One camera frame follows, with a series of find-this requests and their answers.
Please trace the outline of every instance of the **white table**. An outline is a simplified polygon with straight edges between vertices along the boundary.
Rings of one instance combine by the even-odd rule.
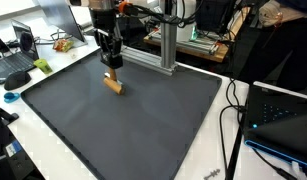
[[[38,20],[33,20],[26,23],[32,27],[35,36],[43,34],[44,31],[47,30],[42,25],[36,26],[37,22]],[[87,40],[88,45],[71,49],[67,53],[55,52],[51,49],[50,45],[38,46],[37,49],[40,57],[48,60],[55,73],[98,49],[92,37],[87,38]],[[222,85],[175,179],[203,179],[204,176],[209,175],[210,171],[220,169],[220,174],[213,179],[222,180],[224,179],[224,165],[220,146],[219,114],[225,106],[229,105],[225,98],[225,91],[230,81],[223,76],[202,71],[197,68],[192,69],[222,78]],[[49,76],[44,75],[39,69],[34,69],[30,71],[29,74],[32,80],[25,86],[12,92],[20,93]],[[244,104],[248,92],[248,85],[238,81],[236,81],[236,85],[237,97],[240,103]],[[8,127],[46,179],[96,179],[73,152],[55,135],[40,117],[22,101],[22,99],[12,104],[6,104],[3,101],[5,92],[3,86],[0,86],[0,107],[9,113],[18,113],[20,116],[18,120]],[[230,98],[234,102],[232,89],[230,90]],[[238,130],[236,113],[235,110],[229,109],[223,116],[224,139],[228,160],[230,159]]]
[[[285,89],[281,89],[281,88],[271,86],[268,84],[256,82],[255,85],[265,87],[268,89],[281,91],[287,94],[291,94],[291,95],[295,95],[295,96],[299,96],[299,97],[303,97],[307,99],[306,95],[295,93],[295,92],[285,90]],[[284,169],[285,171],[289,172],[290,174],[296,177],[294,171],[292,170],[292,167],[286,162],[283,162],[281,160],[278,160],[277,158],[274,158],[272,156],[269,156],[261,152],[260,154],[273,165]],[[264,161],[262,161],[250,147],[242,143],[240,146],[240,152],[239,152],[239,157],[238,157],[238,161],[237,161],[237,165],[235,169],[234,179],[236,180],[250,180],[250,179],[252,180],[263,180],[263,179],[283,180],[284,178],[282,178],[270,166],[268,166]]]

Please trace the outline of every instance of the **laptop screen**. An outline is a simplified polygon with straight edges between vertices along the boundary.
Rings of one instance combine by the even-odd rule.
[[[11,23],[16,39],[20,43],[21,52],[34,61],[39,59],[31,28],[13,19],[11,20]]]

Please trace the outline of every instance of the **black mat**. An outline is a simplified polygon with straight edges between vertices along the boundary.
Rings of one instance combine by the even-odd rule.
[[[173,179],[221,80],[187,69],[170,77],[124,62],[117,73],[126,94],[118,96],[103,84],[104,70],[98,57],[88,57],[22,98],[97,178]]]

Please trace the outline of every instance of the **laptop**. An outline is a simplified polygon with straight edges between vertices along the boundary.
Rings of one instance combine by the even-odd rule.
[[[252,86],[243,129],[245,145],[307,168],[307,99]]]
[[[20,47],[16,53],[0,59],[0,84],[3,84],[6,78],[12,73],[30,71],[35,68],[33,63],[39,59],[31,28],[13,19],[11,20],[11,24]],[[3,54],[11,52],[1,39],[0,51]]]

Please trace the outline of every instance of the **laptop keyboard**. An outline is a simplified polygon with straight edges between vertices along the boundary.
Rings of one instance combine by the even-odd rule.
[[[28,71],[34,67],[32,60],[25,58],[20,53],[4,58],[3,62],[4,68],[11,70],[11,73]]]
[[[290,116],[296,116],[297,114],[294,112],[290,112],[288,110],[275,107],[269,104],[263,104],[263,124],[267,124],[279,119],[283,119]]]

